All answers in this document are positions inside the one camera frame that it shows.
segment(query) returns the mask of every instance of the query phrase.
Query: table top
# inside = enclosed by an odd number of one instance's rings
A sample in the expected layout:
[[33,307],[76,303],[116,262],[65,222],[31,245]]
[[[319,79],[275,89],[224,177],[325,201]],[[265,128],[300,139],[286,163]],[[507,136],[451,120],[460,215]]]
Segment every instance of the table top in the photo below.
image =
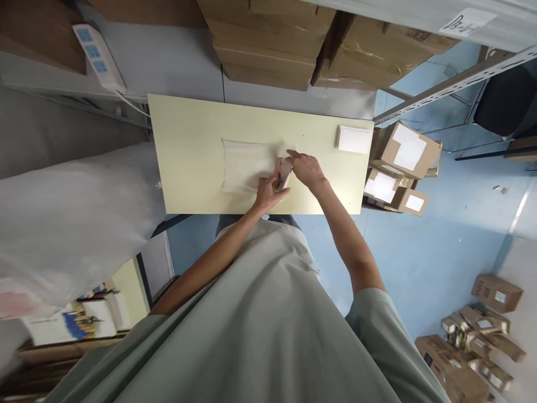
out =
[[[373,131],[373,122],[148,94],[166,211],[169,214],[242,214],[255,193],[223,190],[223,139],[296,144],[317,157],[350,214],[360,214],[369,154],[335,148],[339,125]],[[295,176],[291,193],[273,214],[322,214]]]

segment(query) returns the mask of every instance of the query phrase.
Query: white card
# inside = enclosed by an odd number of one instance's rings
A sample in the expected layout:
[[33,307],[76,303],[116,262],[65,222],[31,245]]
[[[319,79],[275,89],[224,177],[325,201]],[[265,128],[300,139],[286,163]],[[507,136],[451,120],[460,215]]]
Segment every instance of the white card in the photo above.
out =
[[407,200],[407,202],[405,203],[404,206],[406,208],[411,209],[411,210],[420,212],[424,203],[425,203],[425,200],[420,199],[420,198],[418,198],[418,197],[416,197],[414,195],[410,195],[410,196],[408,196],[408,200]]
[[373,133],[371,130],[347,126],[339,127],[337,149],[360,154],[369,154]]
[[496,17],[496,14],[488,11],[465,8],[455,18],[444,25],[444,27],[439,29],[438,32],[465,38]]

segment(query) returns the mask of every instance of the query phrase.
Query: electrical outlet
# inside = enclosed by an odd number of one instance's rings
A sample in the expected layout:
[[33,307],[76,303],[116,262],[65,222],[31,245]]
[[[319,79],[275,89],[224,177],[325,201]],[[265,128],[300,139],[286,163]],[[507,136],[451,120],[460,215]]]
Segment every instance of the electrical outlet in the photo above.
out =
[[95,71],[97,73],[108,73],[106,64],[102,60],[97,60],[96,62],[93,62],[93,66],[95,67]]
[[93,38],[90,34],[90,31],[87,29],[76,30],[80,42],[93,42]]
[[86,50],[86,54],[88,55],[90,59],[101,57],[101,53],[99,53],[99,50],[97,49],[97,46],[95,45],[84,46],[84,49]]
[[109,91],[126,93],[125,82],[99,31],[89,24],[75,24],[72,28],[99,83]]

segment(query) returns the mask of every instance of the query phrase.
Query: white paper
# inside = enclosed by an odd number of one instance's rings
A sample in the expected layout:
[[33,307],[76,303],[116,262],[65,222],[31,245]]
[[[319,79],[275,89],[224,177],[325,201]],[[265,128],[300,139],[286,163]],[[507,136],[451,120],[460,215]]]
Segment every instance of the white paper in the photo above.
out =
[[393,139],[401,146],[395,155],[393,163],[413,171],[427,146],[420,136],[403,125],[398,125]]
[[371,148],[372,130],[339,126],[337,148],[360,154],[368,154]]
[[497,14],[488,11],[465,8],[455,18],[439,29],[438,32],[465,38],[496,17]]
[[506,295],[504,293],[501,293],[500,291],[496,291],[496,294],[494,295],[494,299],[501,303],[505,303],[505,296]]
[[223,143],[224,191],[230,193],[257,192],[259,178],[274,175],[276,159],[288,156],[286,149],[296,149],[288,144]]
[[491,381],[491,384],[493,384],[494,386],[496,386],[498,389],[501,389],[502,388],[502,381],[501,379],[499,379],[497,376],[495,376],[494,374],[491,374],[491,378],[490,378],[490,381]]
[[409,195],[408,200],[407,200],[407,202],[405,203],[404,206],[406,208],[411,209],[411,210],[420,212],[424,203],[425,203],[425,200],[420,199],[420,198],[418,198],[418,197],[416,197],[414,195]]
[[481,329],[488,329],[489,327],[492,327],[492,323],[490,323],[488,320],[484,319],[484,320],[480,320],[477,322],[477,324],[479,325],[479,327]]

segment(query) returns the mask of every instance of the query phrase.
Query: cardboard box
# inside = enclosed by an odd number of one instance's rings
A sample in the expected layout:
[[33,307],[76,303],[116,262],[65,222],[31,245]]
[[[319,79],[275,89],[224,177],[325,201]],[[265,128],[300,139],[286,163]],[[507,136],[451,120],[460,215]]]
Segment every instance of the cardboard box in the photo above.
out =
[[440,148],[436,153],[436,158],[429,166],[425,177],[438,177],[438,173],[440,172],[440,158],[442,157],[442,140],[437,140],[436,143],[439,144]]
[[497,327],[502,333],[511,333],[511,321],[506,317],[503,317],[482,305],[475,304],[472,305],[472,308],[478,311],[481,315],[487,316],[487,320],[492,321],[495,327]]
[[456,324],[457,324],[457,327],[463,331],[463,332],[466,332],[468,330],[470,330],[470,325],[468,325],[468,323],[456,312],[453,312],[449,318],[451,320],[453,320]]
[[197,0],[213,36],[247,46],[316,58],[335,10],[300,0]]
[[232,81],[269,87],[287,88],[289,90],[306,91],[309,79],[303,77],[289,77],[285,73],[272,70],[256,69],[237,65],[224,66],[226,76]]
[[[516,149],[522,147],[537,146],[537,136],[523,137],[509,143],[507,149]],[[507,160],[518,162],[537,162],[537,151],[530,151],[524,154],[506,155],[503,156]]]
[[484,336],[489,344],[508,355],[514,362],[521,362],[526,353],[519,346],[501,334],[489,334]]
[[376,168],[369,168],[365,181],[364,194],[381,202],[390,204],[399,187],[415,189],[417,181],[395,177]]
[[475,353],[481,358],[488,358],[491,353],[491,347],[479,335],[472,338],[469,343],[469,348],[472,353]]
[[463,319],[472,327],[475,327],[475,323],[479,321],[483,316],[472,307],[466,305],[465,307],[459,310],[460,315]]
[[373,132],[369,165],[423,179],[439,148],[438,143],[398,121]]
[[223,38],[213,46],[229,79],[306,91],[315,59],[281,51],[255,48]]
[[86,74],[86,55],[71,28],[81,22],[81,15],[59,0],[4,0],[0,50]]
[[17,357],[27,365],[46,364],[81,358],[92,349],[107,347],[122,341],[123,335],[112,339],[84,340],[73,343],[34,347],[27,341],[17,350]]
[[390,87],[433,54],[443,53],[458,43],[427,32],[420,36],[417,30],[363,16],[341,17],[338,25],[341,28],[334,35],[330,74],[378,88]]
[[206,28],[196,0],[87,0],[110,21]]
[[416,339],[416,347],[454,403],[484,403],[487,384],[438,335]]
[[512,312],[524,291],[498,277],[482,274],[475,279],[472,295],[499,313]]
[[500,392],[507,392],[513,384],[513,377],[497,365],[489,367],[488,380]]
[[457,324],[450,317],[442,319],[442,329],[444,329],[447,334],[455,333],[457,331]]
[[411,188],[398,187],[393,196],[389,207],[402,211],[403,213],[417,215],[423,217],[425,208],[429,203],[429,196],[425,193],[415,191]]

